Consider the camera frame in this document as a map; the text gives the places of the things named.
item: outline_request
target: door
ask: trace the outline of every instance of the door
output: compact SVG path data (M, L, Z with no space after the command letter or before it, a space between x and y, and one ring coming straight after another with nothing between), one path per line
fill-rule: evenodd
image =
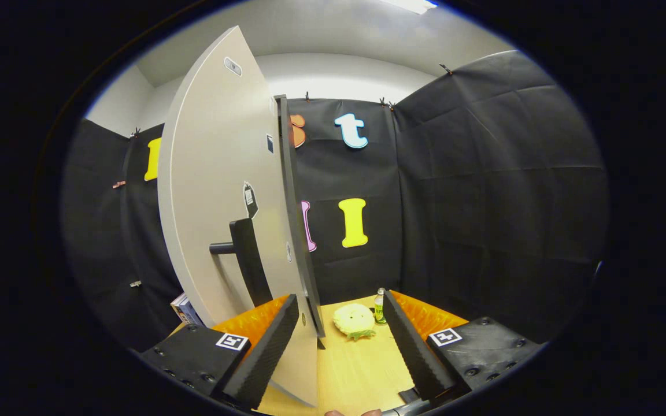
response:
M235 256L209 253L211 243L232 240L231 221L251 217L272 296L295 293L299 305L271 384L316 406L317 335L290 247L277 103L239 27L183 79L161 140L161 226L183 290L207 326L254 307Z

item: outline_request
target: black fabric backdrop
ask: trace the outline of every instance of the black fabric backdrop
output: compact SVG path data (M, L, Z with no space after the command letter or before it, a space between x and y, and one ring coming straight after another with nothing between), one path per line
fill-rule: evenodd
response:
M580 305L608 223L600 152L570 98L518 52L482 58L396 103L288 100L306 121L296 150L310 203L322 304L408 295L467 319L489 315L534 342L558 334ZM362 149L334 120L364 121ZM64 182L66 241L87 299L136 350L178 324L182 292L145 182L148 142L85 121ZM117 190L111 184L125 179ZM338 203L362 198L368 242L344 248ZM141 280L138 288L129 283Z
M397 153L392 112L378 103L352 100L288 100L289 114L305 119L306 141L296 149L299 195L310 203L310 253L320 303L375 295L380 287L399 287L402 252ZM334 120L353 113L364 121L359 136L368 144L353 149L343 142ZM368 242L346 248L341 200L362 198Z
M571 99L518 52L397 103L402 290L535 342L594 275L608 224L600 151Z
M182 292L158 217L156 181L145 182L147 143L162 127L127 138L82 121L64 169L61 224L85 300L120 342L147 350L178 324ZM127 184L112 189L125 180ZM138 287L130 287L141 281Z

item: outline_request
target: black foam pad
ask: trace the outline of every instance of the black foam pad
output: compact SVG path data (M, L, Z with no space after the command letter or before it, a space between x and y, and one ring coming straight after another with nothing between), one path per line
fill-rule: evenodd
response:
M423 400L434 398L451 387L465 390L464 393L470 391L463 380L452 377L439 363L389 290L384 292L383 311L399 353Z
M261 398L264 397L272 373L277 368L298 318L297 296L293 293L282 305L256 348L238 366L238 370L223 389L238 406L258 408L261 404Z

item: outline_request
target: black door handle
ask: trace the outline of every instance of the black door handle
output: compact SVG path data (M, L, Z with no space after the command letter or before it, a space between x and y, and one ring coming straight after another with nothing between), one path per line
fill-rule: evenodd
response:
M272 291L261 264L251 218L231 221L230 237L233 239L232 243L212 243L209 245L209 252L213 255L235 254L254 306L269 302L273 299Z

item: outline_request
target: sticker on door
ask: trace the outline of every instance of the sticker on door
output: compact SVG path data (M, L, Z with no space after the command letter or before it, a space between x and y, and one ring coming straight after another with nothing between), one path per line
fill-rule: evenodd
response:
M243 182L243 202L246 204L248 218L253 219L258 213L258 203L256 201L256 192L248 181Z

